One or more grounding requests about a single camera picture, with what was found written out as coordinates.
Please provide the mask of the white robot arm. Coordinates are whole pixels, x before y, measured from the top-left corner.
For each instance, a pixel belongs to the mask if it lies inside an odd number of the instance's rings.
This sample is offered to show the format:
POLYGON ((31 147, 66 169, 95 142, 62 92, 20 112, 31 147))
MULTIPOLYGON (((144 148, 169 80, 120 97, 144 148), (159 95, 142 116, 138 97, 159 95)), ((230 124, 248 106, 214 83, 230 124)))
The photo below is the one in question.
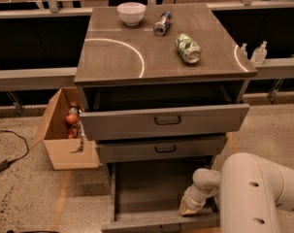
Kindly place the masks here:
POLYGON ((180 214, 197 214, 215 195, 221 233, 281 233, 278 211, 294 212, 294 170, 255 154, 235 153, 219 171, 193 173, 180 214))

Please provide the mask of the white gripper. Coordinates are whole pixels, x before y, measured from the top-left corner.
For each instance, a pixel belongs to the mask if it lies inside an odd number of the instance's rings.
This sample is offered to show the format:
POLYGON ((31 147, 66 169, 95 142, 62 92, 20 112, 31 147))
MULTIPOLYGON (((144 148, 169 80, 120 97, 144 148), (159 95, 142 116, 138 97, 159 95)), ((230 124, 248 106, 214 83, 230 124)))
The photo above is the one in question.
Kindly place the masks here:
POLYGON ((214 196, 214 190, 207 190, 190 186, 180 200, 180 215, 193 216, 199 212, 206 204, 207 200, 214 196))

